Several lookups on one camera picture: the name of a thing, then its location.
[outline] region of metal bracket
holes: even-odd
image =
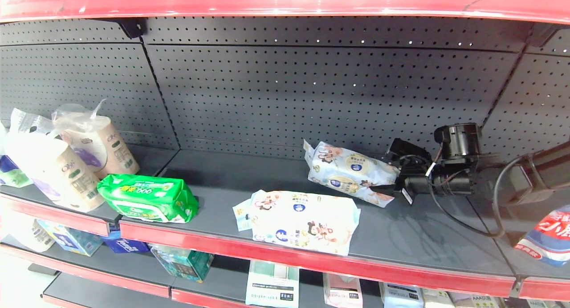
[[[542,48],[548,41],[563,28],[570,28],[563,24],[550,24],[536,22],[533,25],[531,35],[529,36],[529,45]]]
[[[147,20],[145,18],[99,18],[92,20],[114,22],[121,27],[130,39],[141,37],[147,32]]]

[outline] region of perforated metal panel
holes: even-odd
[[[511,159],[568,141],[569,76],[570,58],[523,56],[483,129],[483,149]]]
[[[419,16],[148,19],[147,44],[364,46],[520,51],[532,24]]]
[[[15,107],[50,117],[65,103],[93,109],[107,97],[100,114],[117,129],[178,148],[141,44],[5,46],[0,58],[2,119]]]
[[[0,45],[139,42],[120,26],[99,20],[41,20],[0,25]]]
[[[570,30],[559,30],[542,47],[529,46],[527,53],[570,56]]]
[[[208,148],[187,138],[290,147],[308,139],[366,152],[384,152],[393,138],[432,150],[436,127],[482,122],[516,56],[427,49],[148,49],[183,148]],[[248,150],[268,152],[253,145]]]

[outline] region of green wet wipes pack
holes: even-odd
[[[182,179],[109,174],[98,191],[121,215],[161,223],[187,223],[198,211],[198,200]]]

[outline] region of product packaging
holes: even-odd
[[[448,292],[422,288],[424,308],[454,308]]]
[[[394,184],[399,174],[395,166],[363,154],[320,142],[312,148],[303,141],[309,180],[344,192],[379,207],[386,207],[394,197],[373,192],[371,186]]]
[[[337,274],[322,274],[324,302],[336,308],[362,308],[360,279]]]
[[[98,178],[62,140],[55,139],[49,119],[12,111],[6,154],[54,204],[87,212],[105,201]]]
[[[500,300],[493,296],[448,292],[456,308],[501,308]]]
[[[16,211],[2,214],[2,225],[19,243],[36,252],[44,252],[55,243],[36,218]]]
[[[130,218],[187,223],[198,211],[198,200],[182,179],[109,174],[98,191],[111,208]]]
[[[246,304],[298,308],[299,268],[250,261]]]
[[[515,249],[552,266],[564,265],[570,260],[570,205],[550,212]]]
[[[75,103],[62,105],[51,115],[53,125],[98,178],[136,174],[140,167],[111,119],[97,115],[103,101],[93,111]]]
[[[151,251],[148,245],[143,243],[143,241],[122,238],[121,231],[113,225],[110,226],[109,235],[107,237],[102,236],[101,239],[103,239],[105,244],[115,253]]]
[[[149,244],[151,252],[167,272],[176,277],[197,281],[200,284],[206,278],[214,255],[165,245]]]
[[[253,240],[336,255],[348,255],[360,218],[350,198],[260,190],[246,202],[238,208],[249,220],[242,225],[251,225]]]
[[[37,222],[65,251],[91,257],[103,243],[100,236],[93,235],[92,233],[65,227],[59,223],[52,223],[51,221],[38,219]]]
[[[383,282],[379,282],[379,285],[386,308],[423,308],[421,288]]]
[[[32,181],[6,155],[4,145],[7,135],[8,130],[0,124],[0,186],[13,186],[15,188],[29,186]]]

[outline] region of cartoon print packaging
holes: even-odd
[[[549,265],[564,265],[570,260],[570,205],[550,212],[515,248]]]
[[[360,218],[350,198],[260,190],[244,202],[253,240],[337,255],[348,255]]]
[[[344,192],[379,207],[394,197],[373,192],[369,187],[393,184],[399,174],[395,166],[357,152],[320,142],[316,148],[303,141],[305,160],[311,168],[309,180]]]

